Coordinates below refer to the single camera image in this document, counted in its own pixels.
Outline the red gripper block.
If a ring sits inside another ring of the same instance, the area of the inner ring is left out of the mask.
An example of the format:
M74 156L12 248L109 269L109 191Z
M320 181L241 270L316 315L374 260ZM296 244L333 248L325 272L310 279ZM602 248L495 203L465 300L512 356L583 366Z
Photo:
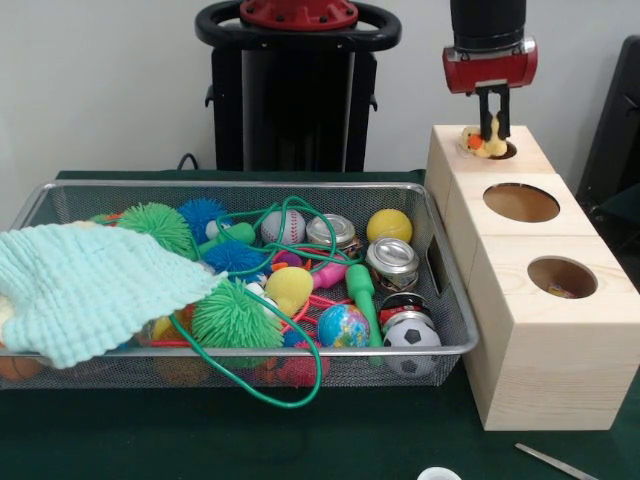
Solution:
M538 65L538 45L534 37L525 37L516 45L502 50L473 52L446 47L442 53L446 84L453 94L473 94L479 87L499 87L500 109L498 137L507 139L510 133L510 88L520 88L533 82ZM483 140L491 137L489 89L478 89L479 126Z

